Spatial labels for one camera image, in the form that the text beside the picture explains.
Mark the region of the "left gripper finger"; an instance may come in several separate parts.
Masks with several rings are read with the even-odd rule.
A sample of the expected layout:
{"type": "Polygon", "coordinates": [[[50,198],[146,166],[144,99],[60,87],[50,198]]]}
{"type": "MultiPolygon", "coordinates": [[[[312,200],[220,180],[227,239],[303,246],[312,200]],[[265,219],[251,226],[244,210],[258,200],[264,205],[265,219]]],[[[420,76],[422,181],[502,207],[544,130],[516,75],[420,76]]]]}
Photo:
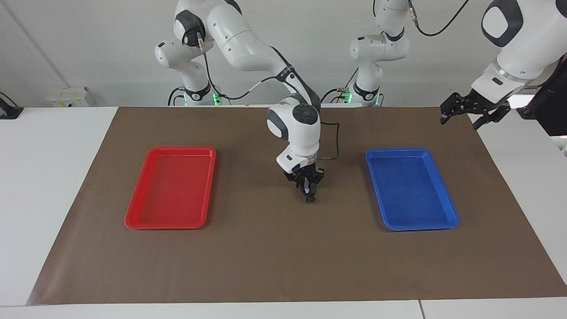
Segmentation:
{"type": "Polygon", "coordinates": [[[473,129],[478,130],[483,125],[494,122],[500,122],[509,112],[511,111],[510,105],[500,105],[492,113],[488,113],[487,110],[483,111],[483,114],[473,123],[473,129]]]}
{"type": "Polygon", "coordinates": [[[452,93],[441,105],[441,125],[445,125],[451,117],[462,115],[464,111],[465,98],[459,93],[452,93]]]}

